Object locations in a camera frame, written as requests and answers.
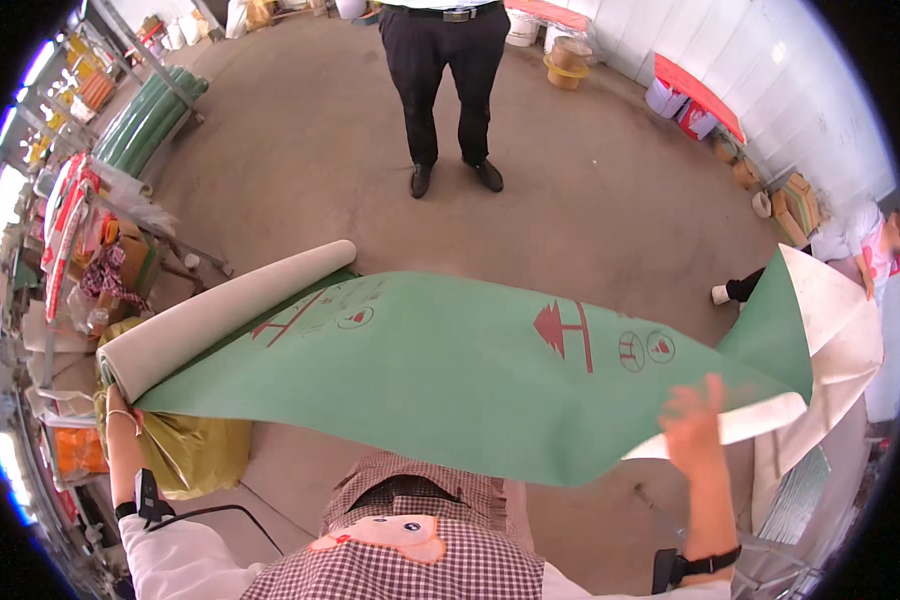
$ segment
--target cartoon print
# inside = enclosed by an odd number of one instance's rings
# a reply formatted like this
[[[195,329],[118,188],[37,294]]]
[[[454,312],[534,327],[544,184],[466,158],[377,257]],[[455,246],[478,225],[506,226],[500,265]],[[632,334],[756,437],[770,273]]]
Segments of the cartoon print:
[[[432,565],[446,553],[446,544],[437,537],[437,518],[429,514],[365,516],[349,527],[315,539],[308,547],[311,552],[321,552],[347,542],[393,548],[421,565]]]

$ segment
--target white sleeve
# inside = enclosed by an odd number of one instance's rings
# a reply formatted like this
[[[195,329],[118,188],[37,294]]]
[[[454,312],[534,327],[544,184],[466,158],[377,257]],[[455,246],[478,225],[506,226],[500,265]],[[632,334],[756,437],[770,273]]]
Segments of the white sleeve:
[[[631,600],[636,598],[648,598],[649,600],[731,600],[731,582],[716,581],[678,587],[666,593],[653,594],[651,596],[628,596],[625,594],[611,594],[608,596],[594,596],[575,582],[566,578],[564,573],[557,570],[550,562],[543,566],[543,600],[583,600],[595,598],[597,600]]]
[[[138,598],[237,600],[266,568],[240,568],[224,540],[202,523],[180,520],[152,532],[131,514],[120,519],[120,536]]]

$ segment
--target black cable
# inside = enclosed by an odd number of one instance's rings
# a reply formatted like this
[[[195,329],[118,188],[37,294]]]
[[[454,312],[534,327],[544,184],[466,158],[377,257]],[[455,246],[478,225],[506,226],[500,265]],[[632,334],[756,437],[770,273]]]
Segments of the black cable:
[[[266,536],[266,539],[269,540],[269,542],[273,545],[274,548],[276,548],[276,551],[280,553],[280,556],[283,556],[283,550],[280,549],[280,546],[276,545],[276,542],[274,541],[274,539],[272,537],[270,537],[270,534],[267,533],[267,530],[264,529],[264,526],[261,525],[260,522],[253,517],[253,515],[251,514],[251,512],[249,510],[245,509],[244,507],[240,506],[239,504],[226,504],[223,506],[212,506],[212,507],[206,508],[206,509],[190,510],[189,512],[184,512],[183,514],[178,514],[177,516],[169,518],[165,521],[161,521],[161,522],[153,525],[152,527],[144,528],[144,530],[146,532],[152,532],[152,531],[156,531],[157,529],[160,529],[161,527],[166,527],[167,525],[174,523],[174,522],[178,522],[180,520],[189,519],[191,517],[198,517],[199,515],[206,515],[207,513],[217,513],[219,511],[230,511],[233,509],[243,511],[248,517],[250,517],[250,520],[253,522],[253,524],[256,525],[257,528],[260,529],[261,533],[263,533],[263,535]]]

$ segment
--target white sneaker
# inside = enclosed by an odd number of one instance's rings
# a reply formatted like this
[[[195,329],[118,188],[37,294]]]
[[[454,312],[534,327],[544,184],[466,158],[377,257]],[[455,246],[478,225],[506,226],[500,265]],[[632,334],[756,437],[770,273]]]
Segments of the white sneaker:
[[[714,305],[722,305],[731,301],[731,297],[727,295],[726,285],[717,285],[710,290],[710,296],[713,298]]]

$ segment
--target person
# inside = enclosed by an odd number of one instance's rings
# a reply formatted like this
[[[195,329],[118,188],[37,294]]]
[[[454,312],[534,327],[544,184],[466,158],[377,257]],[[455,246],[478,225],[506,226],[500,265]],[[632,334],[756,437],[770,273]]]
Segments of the person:
[[[459,98],[456,137],[463,162],[494,192],[504,188],[487,160],[491,90],[504,54],[510,18],[502,0],[392,0],[384,4],[380,36],[386,65],[403,103],[413,172],[409,193],[422,198],[437,162],[434,101],[449,65]]]
[[[717,418],[723,393],[710,373],[705,389],[674,388],[659,419],[671,461],[689,482],[685,558],[710,566],[708,559],[739,553]],[[590,597],[534,553],[520,484],[383,450],[360,459],[334,487],[317,539],[269,566],[241,568],[204,524],[184,519],[147,531],[133,504],[134,476],[146,466],[135,438],[141,426],[141,414],[110,386],[113,506],[139,598]],[[732,565],[724,566],[652,597],[729,600],[732,576]]]
[[[875,200],[867,200],[845,218],[834,217],[810,235],[801,251],[821,260],[864,288],[866,299],[883,301],[883,290],[891,268],[900,255],[900,210],[888,218]],[[737,301],[743,306],[760,282],[763,269],[743,279],[731,279],[710,291],[714,305]]]

